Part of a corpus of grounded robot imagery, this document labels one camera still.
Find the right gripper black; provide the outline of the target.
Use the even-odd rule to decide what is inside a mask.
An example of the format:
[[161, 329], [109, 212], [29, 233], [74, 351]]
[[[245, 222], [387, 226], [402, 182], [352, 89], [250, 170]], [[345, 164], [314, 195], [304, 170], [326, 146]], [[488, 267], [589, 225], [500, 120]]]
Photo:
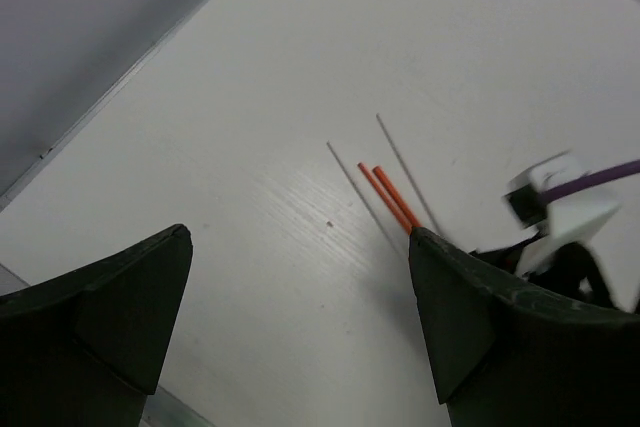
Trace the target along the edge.
[[[494, 267], [516, 274], [524, 249], [532, 241], [491, 251], [471, 251], [470, 255]], [[572, 242], [561, 247], [543, 271], [525, 275], [528, 282], [560, 295], [604, 308], [619, 310], [613, 302], [596, 258], [583, 244]]]

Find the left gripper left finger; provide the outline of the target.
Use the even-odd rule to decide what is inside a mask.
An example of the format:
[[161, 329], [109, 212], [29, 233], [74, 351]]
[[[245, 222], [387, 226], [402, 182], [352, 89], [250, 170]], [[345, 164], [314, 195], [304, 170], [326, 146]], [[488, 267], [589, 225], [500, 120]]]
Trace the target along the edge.
[[4, 426], [136, 426], [156, 392], [193, 257], [175, 224], [1, 298]]

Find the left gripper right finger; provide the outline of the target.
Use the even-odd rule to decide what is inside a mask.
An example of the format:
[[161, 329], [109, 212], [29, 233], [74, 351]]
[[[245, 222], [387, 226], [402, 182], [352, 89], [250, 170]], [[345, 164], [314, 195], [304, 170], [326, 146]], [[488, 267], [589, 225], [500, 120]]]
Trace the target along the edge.
[[574, 300], [425, 228], [409, 268], [438, 401], [455, 426], [635, 426], [639, 318]]

